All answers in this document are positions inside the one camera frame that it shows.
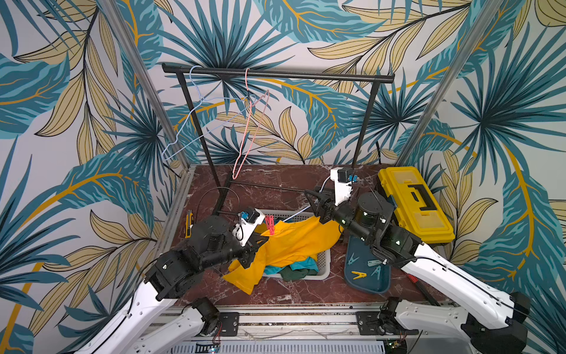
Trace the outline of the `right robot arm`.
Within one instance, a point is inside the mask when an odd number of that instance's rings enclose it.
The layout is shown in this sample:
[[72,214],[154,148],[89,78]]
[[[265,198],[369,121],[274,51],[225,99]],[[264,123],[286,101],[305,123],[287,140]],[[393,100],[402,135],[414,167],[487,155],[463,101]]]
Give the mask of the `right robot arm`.
[[393,222],[395,207],[375,192],[336,201],[328,193],[305,191],[322,224],[335,221],[359,237],[384,265],[425,281],[456,303],[455,308],[418,305],[392,297],[367,325],[380,335],[432,333],[468,342],[479,353],[521,353],[526,348],[530,299],[499,291],[436,253],[419,237]]

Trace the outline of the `turquoise printed t-shirt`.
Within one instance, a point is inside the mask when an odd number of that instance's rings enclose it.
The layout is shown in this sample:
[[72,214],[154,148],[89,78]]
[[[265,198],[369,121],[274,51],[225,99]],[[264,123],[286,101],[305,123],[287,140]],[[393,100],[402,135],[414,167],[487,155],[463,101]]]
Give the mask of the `turquoise printed t-shirt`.
[[[284,268],[289,268],[291,271],[307,270],[307,275],[317,275],[319,271],[317,262],[313,258],[307,258],[306,260],[303,261],[294,262],[290,265],[286,265],[286,267]],[[264,274],[265,275],[278,274],[284,268],[276,267],[273,265],[267,265],[265,267]]]

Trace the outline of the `yellow t-shirt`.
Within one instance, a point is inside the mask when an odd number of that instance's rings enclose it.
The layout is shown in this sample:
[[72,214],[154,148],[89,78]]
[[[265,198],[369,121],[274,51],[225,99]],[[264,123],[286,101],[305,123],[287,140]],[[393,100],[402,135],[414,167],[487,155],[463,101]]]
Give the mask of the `yellow t-shirt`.
[[275,235],[269,231],[262,233],[269,237],[256,253],[249,268],[243,268],[238,260],[228,267],[223,279],[244,293],[252,294],[254,287],[263,278],[266,266],[286,267],[294,262],[313,258],[331,249],[340,237],[339,225],[335,221],[321,224],[318,217],[296,223],[278,222]]

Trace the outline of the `dark green t-shirt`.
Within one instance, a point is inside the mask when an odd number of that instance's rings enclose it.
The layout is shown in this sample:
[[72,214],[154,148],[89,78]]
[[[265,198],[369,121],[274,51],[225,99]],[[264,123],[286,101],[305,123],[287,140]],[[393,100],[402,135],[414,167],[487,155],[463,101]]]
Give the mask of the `dark green t-shirt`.
[[301,268],[293,270],[289,266],[283,268],[280,273],[282,279],[285,282],[295,282],[298,280],[302,280],[307,276],[316,276],[318,274],[318,270],[309,269],[309,268]]

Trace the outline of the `teal clothespin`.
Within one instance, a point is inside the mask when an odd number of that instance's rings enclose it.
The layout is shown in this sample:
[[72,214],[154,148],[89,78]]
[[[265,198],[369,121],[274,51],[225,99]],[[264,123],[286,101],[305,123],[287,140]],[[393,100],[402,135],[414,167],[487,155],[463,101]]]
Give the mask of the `teal clothespin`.
[[383,266],[377,265],[374,271],[371,273],[371,276],[374,277],[376,280],[380,280],[382,274]]
[[352,254],[349,256],[349,259],[348,259],[346,265],[352,266],[352,265],[354,265],[359,259],[360,259],[360,257],[357,256],[354,252],[352,252]]

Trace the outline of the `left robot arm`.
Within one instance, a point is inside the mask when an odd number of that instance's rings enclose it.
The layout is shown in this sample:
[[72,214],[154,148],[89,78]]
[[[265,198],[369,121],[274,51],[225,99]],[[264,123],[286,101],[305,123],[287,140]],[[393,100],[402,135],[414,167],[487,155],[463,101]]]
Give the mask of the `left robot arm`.
[[236,224],[209,216],[191,228],[191,236],[160,255],[147,270],[133,296],[79,353],[166,353],[175,345],[200,335],[216,336],[222,322],[218,309],[206,298],[193,301],[171,322],[146,330],[166,309],[200,283],[208,268],[233,260],[248,268],[268,237],[256,232],[264,224],[259,211],[241,212]]

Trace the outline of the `light blue wire hanger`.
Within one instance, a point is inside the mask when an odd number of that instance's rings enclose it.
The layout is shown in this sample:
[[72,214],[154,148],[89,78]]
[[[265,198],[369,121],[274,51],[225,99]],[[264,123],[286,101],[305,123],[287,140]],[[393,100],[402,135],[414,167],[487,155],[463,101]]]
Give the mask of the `light blue wire hanger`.
[[[189,147],[193,142],[200,140],[201,142],[201,146],[203,148],[203,151],[205,153],[205,156],[207,157],[207,159],[209,159],[210,153],[206,144],[206,140],[204,139],[204,137],[206,136],[205,133],[203,133],[198,116],[197,116],[197,109],[199,109],[203,103],[208,103],[211,100],[230,100],[229,97],[213,97],[213,98],[209,98],[209,94],[203,95],[200,91],[200,88],[198,86],[198,84],[195,83],[193,76],[194,75],[209,75],[212,77],[218,77],[219,80],[223,80],[224,78],[232,78],[232,77],[241,77],[241,76],[245,76],[246,80],[248,76],[257,76],[257,72],[252,71],[250,72],[249,69],[224,69],[224,68],[204,68],[203,66],[187,66],[187,65],[181,65],[181,64],[173,64],[173,63],[163,63],[162,64],[162,69],[164,71],[164,73],[166,74],[175,74],[177,79],[178,79],[178,83],[181,87],[181,90],[183,91],[184,94],[184,98],[186,100],[186,104],[187,107],[190,109],[188,115],[187,115],[187,119],[181,124],[180,128],[178,128],[178,131],[175,133],[174,137],[171,138],[172,142],[170,142],[166,148],[162,151],[161,156],[162,158],[164,158],[165,161],[169,161],[171,159],[173,159],[173,157],[175,157],[176,155],[178,155],[179,153],[183,152],[187,147]],[[195,106],[193,104],[193,100],[191,98],[190,92],[189,92],[189,84],[187,83],[187,77],[190,81],[190,83],[195,87],[197,94],[198,94],[198,104]],[[393,76],[391,75],[377,75],[377,76],[372,76],[372,75],[334,75],[334,74],[315,74],[314,76],[315,79],[336,79],[339,81],[363,81],[363,82],[367,82],[367,83],[392,83],[393,80]],[[194,138],[194,140],[191,140],[190,142],[188,142],[187,144],[185,144],[183,147],[180,147],[175,153],[172,153],[171,155],[169,155],[169,157],[166,157],[166,154],[168,153],[168,149],[174,145],[176,145],[179,142],[179,137],[181,136],[182,131],[184,130],[184,127],[190,122],[192,122],[194,128],[196,129],[197,133],[199,134],[196,138]]]

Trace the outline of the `mint white clothespin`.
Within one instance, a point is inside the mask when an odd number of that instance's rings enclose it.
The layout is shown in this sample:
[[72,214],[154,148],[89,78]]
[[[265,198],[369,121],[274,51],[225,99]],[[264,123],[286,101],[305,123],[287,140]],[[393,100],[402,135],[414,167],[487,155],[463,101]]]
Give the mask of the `mint white clothespin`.
[[368,267],[374,267],[374,266],[378,266],[381,265],[383,262],[381,260],[369,260],[367,262],[367,266]]

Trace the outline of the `yellow clothespin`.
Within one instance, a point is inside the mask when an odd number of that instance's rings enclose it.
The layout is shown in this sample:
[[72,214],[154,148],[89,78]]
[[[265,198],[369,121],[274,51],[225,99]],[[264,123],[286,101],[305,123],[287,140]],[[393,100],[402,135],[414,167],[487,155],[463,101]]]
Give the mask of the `yellow clothespin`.
[[351,271],[351,274],[353,275],[353,280],[359,280],[367,277],[367,273],[362,271]]

